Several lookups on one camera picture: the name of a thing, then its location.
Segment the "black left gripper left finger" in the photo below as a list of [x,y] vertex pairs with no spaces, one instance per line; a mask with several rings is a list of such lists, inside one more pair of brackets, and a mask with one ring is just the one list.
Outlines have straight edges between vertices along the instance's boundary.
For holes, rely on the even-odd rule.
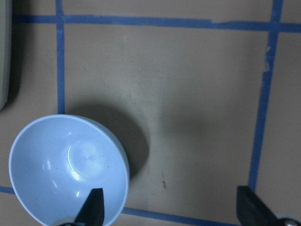
[[76,226],[102,226],[104,222],[104,196],[102,188],[89,193],[80,212],[74,220]]

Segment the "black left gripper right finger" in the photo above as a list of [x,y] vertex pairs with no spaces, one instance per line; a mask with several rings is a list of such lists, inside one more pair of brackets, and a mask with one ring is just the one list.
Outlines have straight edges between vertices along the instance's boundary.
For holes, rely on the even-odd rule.
[[272,226],[278,218],[248,186],[238,186],[236,215],[242,226]]

